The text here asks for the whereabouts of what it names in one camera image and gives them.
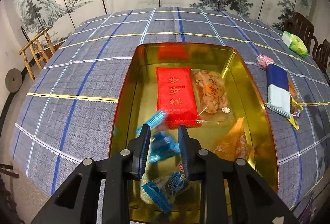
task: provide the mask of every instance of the floor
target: floor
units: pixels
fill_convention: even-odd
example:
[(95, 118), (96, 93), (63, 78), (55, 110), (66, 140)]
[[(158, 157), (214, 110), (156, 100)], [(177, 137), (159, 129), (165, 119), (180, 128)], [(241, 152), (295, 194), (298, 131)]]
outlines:
[[(32, 70), (35, 76), (37, 76), (40, 72), (36, 65), (32, 67)], [(7, 175), (1, 175), (1, 178), (5, 182), (6, 189), (11, 192), (12, 197), (17, 204), (16, 209), (19, 217), (26, 224), (31, 223), (32, 219), (48, 200), (48, 197), (42, 193), (30, 179), (26, 177), (25, 173), (18, 167), (17, 163), (9, 155), (8, 151), (15, 121), (31, 85), (32, 80), (27, 75), (20, 90), (14, 96), (14, 99), (9, 107), (0, 138), (0, 163), (13, 165), (14, 172), (20, 175), (19, 179), (15, 179)], [(328, 169), (323, 179), (314, 188), (314, 213), (317, 213), (320, 210), (322, 205), (326, 202), (326, 199), (330, 196), (330, 184), (327, 185), (329, 181), (330, 169)]]

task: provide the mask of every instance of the blue and white package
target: blue and white package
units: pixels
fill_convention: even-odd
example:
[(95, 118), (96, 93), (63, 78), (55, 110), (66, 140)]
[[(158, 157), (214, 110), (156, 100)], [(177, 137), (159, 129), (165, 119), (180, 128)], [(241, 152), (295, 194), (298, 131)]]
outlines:
[(271, 63), (266, 68), (266, 74), (268, 86), (267, 107), (290, 118), (290, 92), (286, 70), (276, 63)]
[(166, 132), (156, 132), (150, 143), (148, 162), (153, 164), (180, 154), (179, 144)]
[(155, 202), (155, 204), (166, 214), (172, 208), (172, 203), (167, 197), (165, 191), (166, 179), (159, 178), (155, 181), (149, 181), (142, 186), (142, 189), (148, 194), (148, 196)]
[(177, 195), (185, 191), (189, 187), (189, 182), (183, 173), (173, 173), (166, 182), (166, 192), (171, 195)]
[[(144, 124), (148, 124), (150, 126), (150, 129), (160, 124), (165, 118), (167, 117), (167, 112), (165, 110), (159, 110), (157, 111), (148, 121), (146, 121)], [(138, 138), (140, 136), (142, 126), (139, 126), (135, 131), (135, 137)]]

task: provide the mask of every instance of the metal bolt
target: metal bolt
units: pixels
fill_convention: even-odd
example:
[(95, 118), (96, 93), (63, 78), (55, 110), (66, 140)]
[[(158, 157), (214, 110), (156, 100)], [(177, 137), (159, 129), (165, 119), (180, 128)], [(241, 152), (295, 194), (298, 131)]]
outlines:
[(120, 152), (120, 154), (122, 155), (122, 156), (126, 156), (126, 155), (128, 155), (128, 154), (130, 154), (131, 152), (130, 152), (130, 150), (129, 149), (123, 149), (121, 152)]
[(199, 153), (199, 155), (205, 156), (205, 155), (208, 155), (209, 152), (206, 149), (200, 149), (198, 151), (198, 153)]
[(237, 163), (238, 165), (243, 166), (243, 165), (245, 165), (246, 161), (245, 161), (244, 159), (239, 158), (239, 159), (236, 160), (236, 163)]
[(86, 158), (83, 160), (83, 165), (87, 166), (90, 165), (93, 162), (91, 158)]

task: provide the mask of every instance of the plaid tablecloth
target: plaid tablecloth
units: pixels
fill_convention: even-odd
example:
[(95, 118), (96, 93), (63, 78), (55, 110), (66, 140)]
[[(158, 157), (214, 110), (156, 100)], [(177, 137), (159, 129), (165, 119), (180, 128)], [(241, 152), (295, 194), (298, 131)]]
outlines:
[(83, 22), (29, 90), (11, 154), (36, 186), (51, 195), (82, 159), (108, 156), (118, 96), (139, 44), (226, 45), (241, 54), (265, 102), (266, 72), (257, 65), (259, 53), (287, 68), (305, 103), (298, 131), (267, 109), (278, 156), (278, 195), (290, 207), (328, 167), (330, 87), (312, 58), (303, 60), (290, 51), (281, 35), (252, 19), (189, 8), (138, 9)]

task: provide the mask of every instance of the green tissue pack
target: green tissue pack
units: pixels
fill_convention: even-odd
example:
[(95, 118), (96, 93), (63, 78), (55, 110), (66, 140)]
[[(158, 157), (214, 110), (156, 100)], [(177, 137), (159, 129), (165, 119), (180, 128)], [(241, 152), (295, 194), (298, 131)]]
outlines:
[(307, 48), (304, 45), (303, 41), (296, 35), (293, 35), (287, 31), (284, 31), (282, 35), (282, 41), (287, 45), (287, 47), (298, 54), (299, 56), (306, 58), (307, 57)]

